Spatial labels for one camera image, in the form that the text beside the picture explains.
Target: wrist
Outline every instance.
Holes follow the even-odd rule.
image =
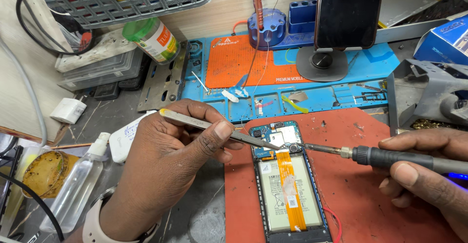
[[[109,238],[123,242],[134,241],[161,220],[163,213],[145,212],[130,202],[115,194],[102,207],[99,223]]]

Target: qr code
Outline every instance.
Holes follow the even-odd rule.
[[[289,204],[289,208],[298,207],[296,196],[288,196],[288,204]]]

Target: person's right hand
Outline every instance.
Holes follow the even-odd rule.
[[[468,132],[448,128],[404,132],[379,142],[379,148],[468,162]],[[396,162],[390,170],[373,170],[388,176],[379,189],[392,198],[395,206],[407,207],[412,198],[418,196],[436,206],[453,231],[468,243],[468,191],[465,188],[412,162]]]

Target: soldering iron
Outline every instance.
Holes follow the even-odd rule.
[[[330,147],[310,143],[297,143],[307,150],[319,151],[329,154],[340,155],[345,159],[352,159],[354,162],[373,167],[390,168],[398,161],[407,161],[419,164],[438,174],[448,174],[449,177],[468,180],[468,162],[442,159],[428,155],[382,150],[375,147],[358,146],[350,147]]]

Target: blue box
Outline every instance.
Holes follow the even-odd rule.
[[[414,58],[468,65],[468,15],[427,32],[416,46]]]

